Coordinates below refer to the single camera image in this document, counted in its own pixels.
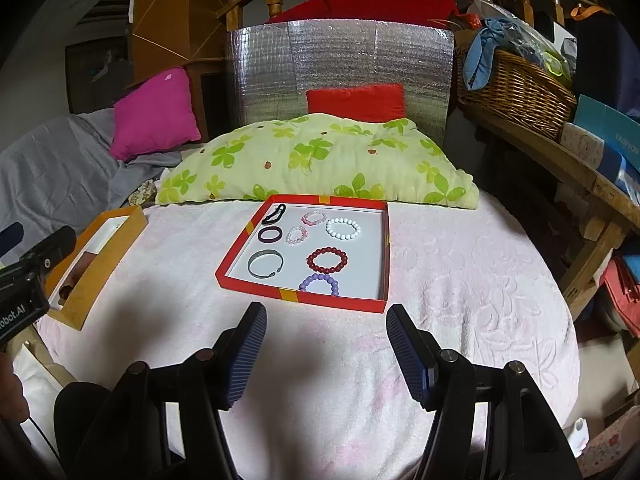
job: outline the orange strap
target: orange strap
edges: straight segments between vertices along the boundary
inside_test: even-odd
[[[589,16],[591,16],[592,14],[595,14],[596,12],[599,11],[602,12],[606,12],[607,14],[613,14],[613,12],[611,12],[610,10],[607,9],[603,9],[602,7],[599,7],[597,5],[585,8],[585,7],[575,7],[574,10],[571,11],[571,17],[576,20],[577,22],[579,22],[580,20],[584,20],[586,18],[588,18]]]

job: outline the red cloth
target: red cloth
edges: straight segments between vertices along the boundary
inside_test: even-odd
[[[308,0],[268,23],[345,18],[444,28],[433,20],[446,20],[451,13],[458,14],[455,0]]]
[[[601,281],[607,287],[611,302],[629,332],[640,337],[640,288],[620,256],[611,259]]]
[[[310,114],[330,114],[365,123],[386,123],[406,117],[401,84],[307,90],[306,101]]]

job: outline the bracelet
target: bracelet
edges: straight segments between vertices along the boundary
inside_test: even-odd
[[[355,231],[350,235],[338,234],[337,232],[334,231],[334,228],[333,228],[334,223],[350,225],[355,229]],[[357,237],[360,234],[360,231],[361,231],[360,226],[356,222],[354,222],[353,220],[349,220],[347,218],[331,218],[331,220],[327,221],[325,228],[327,233],[329,233],[330,236],[334,238],[340,238],[340,240],[353,240],[355,237]]]
[[[309,220],[309,217],[313,215],[320,215],[320,218],[318,220],[313,220],[313,221]],[[324,214],[323,211],[315,210],[302,215],[301,220],[303,224],[313,226],[313,225],[321,224],[322,222],[326,221],[326,215]]]
[[[287,208],[286,205],[278,204],[278,207],[275,209],[273,213],[264,217],[264,220],[262,220],[262,225],[277,224],[282,218],[282,215],[284,215],[284,211],[286,208]]]
[[[276,231],[278,234],[276,236],[274,236],[273,238],[264,238],[262,236],[262,234],[267,232],[267,231]],[[276,225],[272,225],[272,226],[269,226],[269,227],[263,227],[262,229],[260,229],[258,231],[258,240],[260,240],[263,244],[273,244],[274,242],[277,242],[281,238],[282,238],[282,229],[280,229]]]
[[[318,267],[314,263],[314,258],[324,253],[333,253],[336,256],[340,256],[340,263],[335,267],[330,267],[328,269],[325,267]],[[335,247],[323,247],[322,249],[316,249],[313,253],[311,253],[309,256],[306,257],[306,264],[315,272],[322,272],[323,274],[340,272],[344,268],[344,266],[347,264],[347,261],[348,261],[347,254],[344,251],[341,251],[340,249],[337,249]]]
[[[339,296],[339,294],[338,294],[338,281],[334,280],[328,274],[312,274],[311,276],[307,276],[305,278],[305,281],[300,283],[300,285],[298,286],[298,290],[306,292],[306,288],[309,286],[309,284],[313,280],[325,280],[327,283],[329,283],[331,285],[331,295],[332,296]]]
[[[260,258],[260,256],[264,256],[265,254],[275,254],[276,256],[280,257],[281,263],[280,263],[280,266],[278,267],[278,270],[276,270],[275,272],[272,272],[271,274],[267,274],[265,276],[251,272],[251,264],[254,262],[254,260],[256,258]],[[284,265],[284,258],[282,257],[282,254],[280,254],[278,251],[274,251],[273,249],[264,249],[251,255],[251,257],[249,258],[249,261],[246,263],[246,270],[248,270],[249,274],[252,275],[254,278],[259,278],[261,280],[264,280],[265,278],[271,278],[272,276],[275,276],[276,272],[280,272],[282,270],[283,265]]]
[[[293,237],[293,233],[296,231],[300,231],[300,236],[298,238]],[[299,244],[300,242],[303,242],[305,238],[308,236],[309,236],[309,231],[303,228],[302,225],[296,225],[296,226],[293,226],[291,229],[289,229],[289,232],[287,233],[287,237],[285,238],[285,241],[289,245],[295,245],[295,244]]]

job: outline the red bag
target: red bag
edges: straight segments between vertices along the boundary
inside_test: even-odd
[[[458,14],[455,0],[308,0],[268,23],[343,18],[445,28],[433,20],[447,20],[452,13]]]
[[[640,337],[640,288],[622,257],[616,255],[611,259],[600,281],[607,287],[611,302],[629,332]]]

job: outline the wicker basket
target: wicker basket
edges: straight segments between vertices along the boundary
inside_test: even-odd
[[[573,117],[575,96],[544,70],[520,56],[497,49],[487,85],[469,91],[462,79],[466,50],[457,49],[458,99],[468,105],[559,140],[562,126]]]

